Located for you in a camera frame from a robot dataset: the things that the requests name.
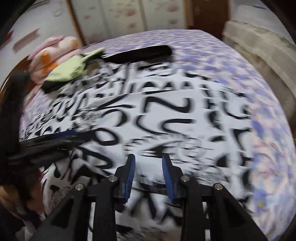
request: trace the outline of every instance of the green cloth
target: green cloth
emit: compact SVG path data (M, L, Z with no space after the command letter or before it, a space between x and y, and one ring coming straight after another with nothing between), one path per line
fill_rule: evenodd
M86 64L102 56L104 48L94 50L81 55L75 55L53 69L46 77L50 82L67 82L85 75Z

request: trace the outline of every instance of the door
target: door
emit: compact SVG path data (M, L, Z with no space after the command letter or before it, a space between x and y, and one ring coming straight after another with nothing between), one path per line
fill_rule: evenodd
M222 39L229 19L228 0L192 0L194 28Z

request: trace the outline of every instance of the pink pillow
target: pink pillow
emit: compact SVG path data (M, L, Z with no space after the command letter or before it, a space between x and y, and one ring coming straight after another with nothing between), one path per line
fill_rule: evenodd
M34 50L33 53L29 55L28 60L32 60L32 58L39 53L41 50L45 49L48 46L58 43L64 38L63 35L56 35L54 37L50 37L45 40L42 44L39 44Z
M79 47L79 42L76 37L68 36L63 38L60 42L53 44L39 51L32 62L30 63L29 70L39 70L55 61L62 55L75 50Z
M79 54L82 54L81 49L76 49L76 50L70 51L70 52L62 55L61 57L57 58L55 61L51 62L50 64L46 65L42 69L34 70L30 74L31 80L36 84L42 84L44 82L45 78L50 74L50 72L54 68L58 67L61 63L64 63L65 61L67 61L71 57L73 57L75 55L79 55Z

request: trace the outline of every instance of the wall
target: wall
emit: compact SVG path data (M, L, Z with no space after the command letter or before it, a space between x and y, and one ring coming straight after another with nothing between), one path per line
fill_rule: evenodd
M231 19L251 24L255 27L285 37L290 43L294 41L278 17L258 0L231 0Z
M264 7L267 9L267 7L259 0L230 0L229 1L230 18L234 15L235 10L239 5L252 5L252 6Z
M186 28L183 0L71 0L87 44L154 29Z
M37 28L37 37L15 52L13 45ZM48 37L57 34L78 37L65 0L50 0L48 4L29 9L20 16L12 29L14 32L10 41L0 47L0 86L10 71Z

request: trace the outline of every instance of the metal screw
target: metal screw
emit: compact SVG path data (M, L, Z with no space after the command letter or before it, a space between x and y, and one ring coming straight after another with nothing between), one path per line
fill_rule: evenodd
M181 177L181 181L182 181L182 182L188 182L189 179L190 179L190 178L189 178L188 176L182 176L182 177Z
M77 184L77 185L75 186L75 189L78 190L78 191L82 190L83 188L84 188L84 186L83 186L83 184L81 184L81 183L79 183L79 184Z
M116 176L111 176L108 178L110 182L116 182L117 181L117 177Z
M223 186L222 186L222 184L220 184L220 183L216 183L216 184L214 185L214 188L217 189L217 190L219 191L219 190L222 190L222 189L223 189Z

